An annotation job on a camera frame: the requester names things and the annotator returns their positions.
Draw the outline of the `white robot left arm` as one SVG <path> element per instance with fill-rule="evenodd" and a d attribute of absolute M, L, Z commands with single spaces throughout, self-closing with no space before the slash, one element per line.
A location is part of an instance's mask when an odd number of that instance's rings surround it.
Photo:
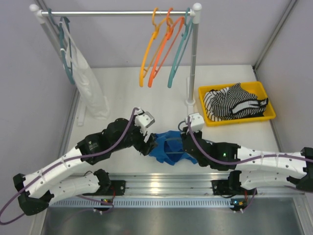
<path fill-rule="evenodd" d="M 108 159 L 113 152 L 134 147 L 148 155 L 157 145 L 155 134 L 147 141 L 147 129 L 155 122 L 147 113 L 131 120 L 118 118 L 101 132 L 86 136 L 69 152 L 46 167 L 28 175 L 14 176 L 14 186 L 21 194 L 18 202 L 25 215 L 35 215 L 60 200 L 76 195 L 104 195 L 111 188 L 108 173 L 99 169 L 75 179 L 69 176 Z"/>

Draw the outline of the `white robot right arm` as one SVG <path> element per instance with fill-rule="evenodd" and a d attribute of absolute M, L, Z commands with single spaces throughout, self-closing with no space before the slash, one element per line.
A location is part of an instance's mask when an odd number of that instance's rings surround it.
<path fill-rule="evenodd" d="M 266 152 L 228 142 L 209 143 L 202 132 L 184 129 L 183 150 L 201 167 L 228 171 L 228 188 L 234 194 L 260 187 L 289 187 L 313 191 L 313 149 L 299 152 Z"/>

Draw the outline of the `blue tank top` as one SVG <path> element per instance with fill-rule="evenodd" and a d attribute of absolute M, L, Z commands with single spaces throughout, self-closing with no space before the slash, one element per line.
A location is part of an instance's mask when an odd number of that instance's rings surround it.
<path fill-rule="evenodd" d="M 157 146 L 149 153 L 159 163 L 175 165 L 181 160 L 189 160 L 192 164 L 197 164 L 197 160 L 189 156 L 184 150 L 179 131 L 167 131 L 156 134 Z"/>

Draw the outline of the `slate blue hanger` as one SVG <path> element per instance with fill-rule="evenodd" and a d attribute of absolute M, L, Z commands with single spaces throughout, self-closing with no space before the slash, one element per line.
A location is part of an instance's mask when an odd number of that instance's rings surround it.
<path fill-rule="evenodd" d="M 178 130 L 169 130 L 166 132 L 166 138 L 164 144 L 167 145 L 165 148 L 166 154 L 184 154 L 184 150 L 182 149 L 182 139 L 180 133 L 182 132 L 181 125 L 185 125 L 185 121 L 181 121 L 178 124 Z"/>

